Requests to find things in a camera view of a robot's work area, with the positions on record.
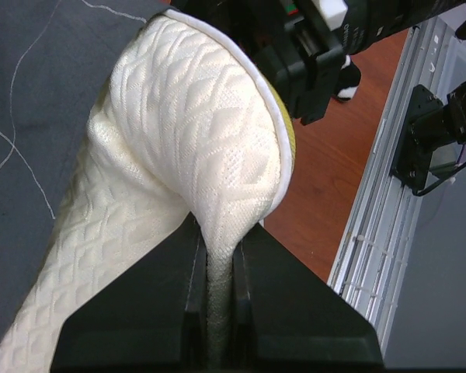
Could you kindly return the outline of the cream yellow-edged pillow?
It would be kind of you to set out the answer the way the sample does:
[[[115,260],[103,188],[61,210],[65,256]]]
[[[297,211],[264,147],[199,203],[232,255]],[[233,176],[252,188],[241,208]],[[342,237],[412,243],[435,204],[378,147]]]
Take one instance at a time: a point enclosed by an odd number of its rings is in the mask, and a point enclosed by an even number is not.
[[[207,249],[207,356],[219,362],[233,252],[282,201],[294,154],[288,112],[242,49],[169,5],[153,16],[92,105],[0,372],[49,371],[66,319],[189,215]]]

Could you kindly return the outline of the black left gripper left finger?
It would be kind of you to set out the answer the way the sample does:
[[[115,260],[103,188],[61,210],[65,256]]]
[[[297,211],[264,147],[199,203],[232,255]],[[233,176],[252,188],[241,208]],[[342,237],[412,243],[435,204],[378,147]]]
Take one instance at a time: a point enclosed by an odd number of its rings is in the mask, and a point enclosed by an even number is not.
[[[70,315],[51,371],[193,371],[206,363],[207,253],[189,215]]]

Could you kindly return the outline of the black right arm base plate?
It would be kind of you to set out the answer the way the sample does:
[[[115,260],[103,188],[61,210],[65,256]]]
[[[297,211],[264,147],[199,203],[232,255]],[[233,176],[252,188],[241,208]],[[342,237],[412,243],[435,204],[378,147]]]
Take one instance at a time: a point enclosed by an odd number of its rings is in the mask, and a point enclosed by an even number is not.
[[[424,85],[412,89],[391,175],[416,195],[426,186],[433,152],[444,134],[443,103]]]

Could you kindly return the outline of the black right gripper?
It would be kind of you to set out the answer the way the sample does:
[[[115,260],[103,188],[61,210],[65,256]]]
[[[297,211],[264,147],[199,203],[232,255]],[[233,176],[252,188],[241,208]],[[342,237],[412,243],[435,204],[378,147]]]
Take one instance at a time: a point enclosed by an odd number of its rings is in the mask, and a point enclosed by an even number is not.
[[[313,1],[173,1],[233,40],[303,125],[321,120],[344,50]]]

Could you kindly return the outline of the grey checked pillowcase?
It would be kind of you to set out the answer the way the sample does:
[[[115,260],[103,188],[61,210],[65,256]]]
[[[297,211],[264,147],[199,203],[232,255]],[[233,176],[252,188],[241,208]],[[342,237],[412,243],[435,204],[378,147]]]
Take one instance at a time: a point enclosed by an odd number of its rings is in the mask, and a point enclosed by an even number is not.
[[[92,105],[163,1],[0,1],[0,343],[46,255]]]

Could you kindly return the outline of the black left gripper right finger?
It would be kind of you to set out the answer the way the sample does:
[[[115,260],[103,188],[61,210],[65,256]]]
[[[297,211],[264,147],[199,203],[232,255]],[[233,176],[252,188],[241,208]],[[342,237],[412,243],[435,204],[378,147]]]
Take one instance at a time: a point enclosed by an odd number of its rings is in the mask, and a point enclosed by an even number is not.
[[[261,225],[233,256],[231,367],[383,371],[373,326]]]

